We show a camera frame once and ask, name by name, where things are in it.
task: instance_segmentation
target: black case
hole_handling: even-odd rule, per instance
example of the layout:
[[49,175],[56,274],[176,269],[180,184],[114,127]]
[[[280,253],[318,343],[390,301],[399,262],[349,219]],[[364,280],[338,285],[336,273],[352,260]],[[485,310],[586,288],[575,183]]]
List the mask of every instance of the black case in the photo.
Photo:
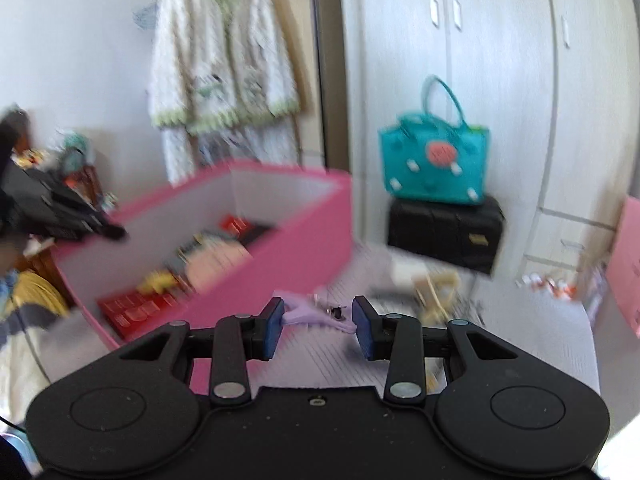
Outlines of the black case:
[[478,206],[395,199],[388,244],[460,267],[491,274],[504,216],[493,197]]

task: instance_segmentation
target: black cable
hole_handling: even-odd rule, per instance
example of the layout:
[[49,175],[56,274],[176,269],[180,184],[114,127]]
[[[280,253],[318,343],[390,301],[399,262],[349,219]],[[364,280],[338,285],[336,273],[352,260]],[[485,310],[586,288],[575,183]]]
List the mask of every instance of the black cable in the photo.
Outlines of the black cable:
[[[10,296],[9,300],[7,301],[7,303],[14,303],[14,296],[13,295]],[[40,359],[38,357],[38,354],[36,353],[36,349],[33,346],[33,341],[31,341],[31,336],[29,335],[29,332],[27,331],[27,327],[26,327],[26,325],[24,323],[24,319],[22,318],[22,314],[20,313],[20,308],[18,306],[16,306],[15,315],[18,318],[18,322],[20,323],[20,328],[24,332],[24,337],[27,339],[27,345],[29,345],[29,350],[31,350],[31,355],[33,356],[33,360],[36,361],[36,364],[38,365],[38,368],[40,369],[40,372],[42,373],[44,378],[47,380],[47,383],[51,384],[51,379],[49,379],[49,375],[44,370],[44,366],[42,365],[42,362],[40,361]],[[26,430],[24,428],[21,428],[17,424],[9,422],[3,416],[0,416],[0,421],[4,422],[10,428],[14,428],[14,430],[21,431],[22,433],[27,434],[27,432],[26,432]]]
[[22,433],[27,434],[24,428],[21,428],[20,426],[17,426],[16,424],[9,422],[4,418],[4,416],[0,416],[0,421],[4,422],[9,428],[14,428],[14,430],[16,431],[21,431]]
[[[9,301],[11,303],[14,302],[13,295],[11,296]],[[42,373],[44,378],[47,380],[47,383],[51,384],[51,379],[49,379],[49,375],[44,370],[44,366],[42,365],[42,362],[40,361],[40,359],[38,357],[38,354],[36,353],[36,349],[33,346],[33,341],[31,341],[31,336],[29,335],[29,332],[27,331],[27,327],[26,327],[26,325],[24,323],[24,320],[22,319],[22,314],[20,313],[20,308],[17,305],[16,305],[15,313],[16,313],[16,316],[18,318],[18,322],[20,322],[20,328],[24,332],[24,336],[27,339],[27,345],[29,345],[29,349],[31,350],[31,355],[33,355],[33,360],[36,361],[36,364],[38,365],[38,368],[40,369],[40,372]]]

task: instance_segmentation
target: teal handbag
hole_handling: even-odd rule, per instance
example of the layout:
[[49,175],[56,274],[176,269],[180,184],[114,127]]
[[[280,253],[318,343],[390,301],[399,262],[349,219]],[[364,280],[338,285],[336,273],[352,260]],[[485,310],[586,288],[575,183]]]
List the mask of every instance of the teal handbag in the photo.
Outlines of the teal handbag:
[[[455,104],[458,126],[429,112],[429,94],[435,84],[442,85]],[[435,76],[425,81],[422,97],[424,113],[399,116],[396,126],[380,131],[386,190],[412,200],[481,203],[489,130],[468,126],[455,95]]]

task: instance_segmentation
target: pink sign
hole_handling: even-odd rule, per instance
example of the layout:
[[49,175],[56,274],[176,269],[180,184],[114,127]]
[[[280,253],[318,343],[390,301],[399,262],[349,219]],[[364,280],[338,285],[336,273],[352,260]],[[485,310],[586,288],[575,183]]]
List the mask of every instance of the pink sign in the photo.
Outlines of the pink sign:
[[607,280],[622,315],[640,338],[640,200],[628,197]]

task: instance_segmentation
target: white cabinet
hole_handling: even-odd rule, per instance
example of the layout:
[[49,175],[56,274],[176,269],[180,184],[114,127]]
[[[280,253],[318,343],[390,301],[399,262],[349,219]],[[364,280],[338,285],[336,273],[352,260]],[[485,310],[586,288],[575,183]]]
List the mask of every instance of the white cabinet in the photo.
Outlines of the white cabinet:
[[580,269],[610,250],[614,234],[609,228],[540,213],[527,254]]
[[554,96],[549,0],[449,0],[451,83],[469,123],[491,128],[486,192],[505,215],[494,275],[514,276],[545,173]]
[[558,118],[545,209],[616,226],[639,131],[632,0],[553,0]]
[[[574,261],[553,259],[566,259],[558,240],[532,231],[536,212],[569,218],[562,240],[591,240],[591,225],[615,227],[640,131],[632,0],[343,0],[342,6],[361,215],[356,236],[386,239],[390,197],[378,131],[421,108],[431,73],[449,83],[470,124],[492,132],[486,192],[506,216],[495,275],[514,278],[537,260],[574,268]],[[455,121],[446,102],[436,95],[433,111]],[[590,258],[608,245],[609,234],[595,232]]]
[[[386,238],[388,194],[382,184],[378,131],[409,110],[421,110],[429,74],[447,80],[444,0],[342,0],[349,86],[354,202],[369,241]],[[444,92],[433,111],[446,113]]]

